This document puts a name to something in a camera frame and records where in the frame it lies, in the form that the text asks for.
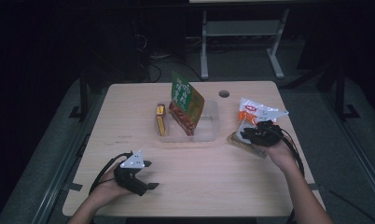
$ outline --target table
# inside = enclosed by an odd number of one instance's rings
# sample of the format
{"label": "table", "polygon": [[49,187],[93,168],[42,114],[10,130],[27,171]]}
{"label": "table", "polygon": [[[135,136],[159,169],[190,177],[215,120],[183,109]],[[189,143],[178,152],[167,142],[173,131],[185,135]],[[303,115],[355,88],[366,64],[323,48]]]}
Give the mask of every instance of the table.
{"label": "table", "polygon": [[[90,185],[111,158],[141,149],[152,165],[138,173],[160,185],[142,197],[129,195],[97,215],[119,217],[287,217],[292,210],[285,178],[269,158],[232,146],[227,137],[238,129],[241,97],[285,109],[270,81],[191,82],[206,100],[216,100],[220,130],[214,142],[162,143],[155,133],[157,102],[171,99],[171,83],[115,84],[104,99],[63,213],[71,216],[86,199]],[[229,97],[219,96],[228,91]],[[313,175],[288,116],[278,119],[296,142],[308,183]],[[313,191],[320,203],[317,190]]]}

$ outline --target clear plastic bin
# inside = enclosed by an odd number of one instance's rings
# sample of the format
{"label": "clear plastic bin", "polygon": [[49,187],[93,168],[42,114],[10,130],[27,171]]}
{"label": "clear plastic bin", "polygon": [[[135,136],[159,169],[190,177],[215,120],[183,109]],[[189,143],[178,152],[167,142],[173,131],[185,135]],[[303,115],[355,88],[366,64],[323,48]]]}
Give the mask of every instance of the clear plastic bin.
{"label": "clear plastic bin", "polygon": [[[158,102],[165,104],[168,109],[170,101]],[[194,130],[194,136],[187,136],[182,127],[176,122],[173,116],[168,113],[164,118],[166,136],[161,136],[159,126],[155,118],[155,131],[161,142],[182,143],[182,142],[213,142],[216,140],[219,131],[219,114],[215,100],[205,100],[199,123]]]}

